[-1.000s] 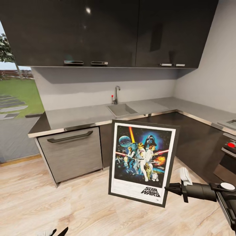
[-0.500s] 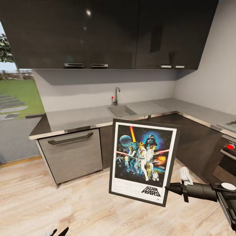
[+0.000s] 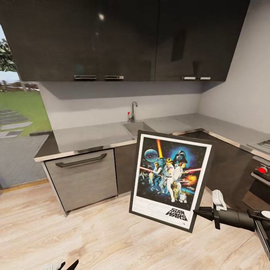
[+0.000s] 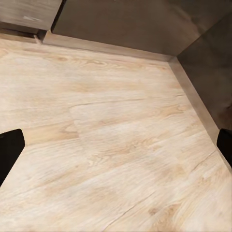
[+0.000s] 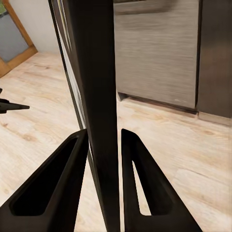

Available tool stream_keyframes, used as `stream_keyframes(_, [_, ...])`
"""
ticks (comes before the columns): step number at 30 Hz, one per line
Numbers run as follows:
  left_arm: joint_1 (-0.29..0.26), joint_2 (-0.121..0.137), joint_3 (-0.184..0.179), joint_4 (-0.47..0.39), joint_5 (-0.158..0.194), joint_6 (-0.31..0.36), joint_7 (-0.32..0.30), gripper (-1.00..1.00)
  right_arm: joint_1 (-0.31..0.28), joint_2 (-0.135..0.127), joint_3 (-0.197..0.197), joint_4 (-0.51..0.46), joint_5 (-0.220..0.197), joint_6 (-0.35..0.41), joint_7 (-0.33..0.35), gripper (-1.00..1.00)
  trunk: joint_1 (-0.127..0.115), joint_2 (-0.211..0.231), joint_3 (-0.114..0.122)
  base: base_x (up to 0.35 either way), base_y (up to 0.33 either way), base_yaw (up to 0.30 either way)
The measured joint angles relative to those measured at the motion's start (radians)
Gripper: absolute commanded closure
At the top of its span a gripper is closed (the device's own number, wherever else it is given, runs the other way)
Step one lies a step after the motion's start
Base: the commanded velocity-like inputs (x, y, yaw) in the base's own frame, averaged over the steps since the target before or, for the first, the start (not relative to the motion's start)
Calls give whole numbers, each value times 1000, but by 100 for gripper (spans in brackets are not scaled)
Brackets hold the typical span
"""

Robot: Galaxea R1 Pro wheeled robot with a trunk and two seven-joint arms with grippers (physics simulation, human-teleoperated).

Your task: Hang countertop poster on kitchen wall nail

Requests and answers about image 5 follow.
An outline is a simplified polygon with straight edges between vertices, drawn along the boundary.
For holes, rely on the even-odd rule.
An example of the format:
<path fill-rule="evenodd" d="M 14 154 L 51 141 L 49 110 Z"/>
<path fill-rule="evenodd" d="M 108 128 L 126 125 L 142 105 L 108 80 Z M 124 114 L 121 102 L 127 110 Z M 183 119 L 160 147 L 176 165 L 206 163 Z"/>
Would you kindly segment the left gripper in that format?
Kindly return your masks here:
<path fill-rule="evenodd" d="M 0 99 L 0 114 L 7 113 L 7 110 L 29 109 L 29 106 L 11 103 L 6 99 Z"/>

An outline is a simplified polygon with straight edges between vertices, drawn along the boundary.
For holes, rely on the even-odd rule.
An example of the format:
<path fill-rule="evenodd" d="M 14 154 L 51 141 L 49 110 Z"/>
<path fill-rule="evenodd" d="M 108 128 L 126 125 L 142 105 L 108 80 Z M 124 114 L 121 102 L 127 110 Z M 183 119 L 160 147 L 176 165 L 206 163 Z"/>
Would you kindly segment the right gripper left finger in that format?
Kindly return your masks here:
<path fill-rule="evenodd" d="M 0 232 L 74 232 L 89 148 L 72 133 L 0 207 Z"/>

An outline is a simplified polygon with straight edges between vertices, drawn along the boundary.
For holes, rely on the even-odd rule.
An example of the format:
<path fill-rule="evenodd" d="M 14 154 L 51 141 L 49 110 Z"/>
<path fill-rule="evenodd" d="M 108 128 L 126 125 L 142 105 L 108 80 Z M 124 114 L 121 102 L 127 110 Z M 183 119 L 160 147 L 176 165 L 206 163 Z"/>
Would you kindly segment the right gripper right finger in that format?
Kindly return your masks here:
<path fill-rule="evenodd" d="M 140 213 L 134 161 L 151 216 Z M 125 232 L 203 232 L 139 136 L 122 129 Z"/>

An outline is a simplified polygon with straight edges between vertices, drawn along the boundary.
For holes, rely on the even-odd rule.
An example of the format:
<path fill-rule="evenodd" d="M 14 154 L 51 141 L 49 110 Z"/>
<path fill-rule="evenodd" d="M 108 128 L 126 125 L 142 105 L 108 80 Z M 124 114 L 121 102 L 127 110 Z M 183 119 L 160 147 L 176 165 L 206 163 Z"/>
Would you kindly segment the poster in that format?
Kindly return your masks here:
<path fill-rule="evenodd" d="M 113 0 L 48 0 L 107 232 L 120 232 Z"/>

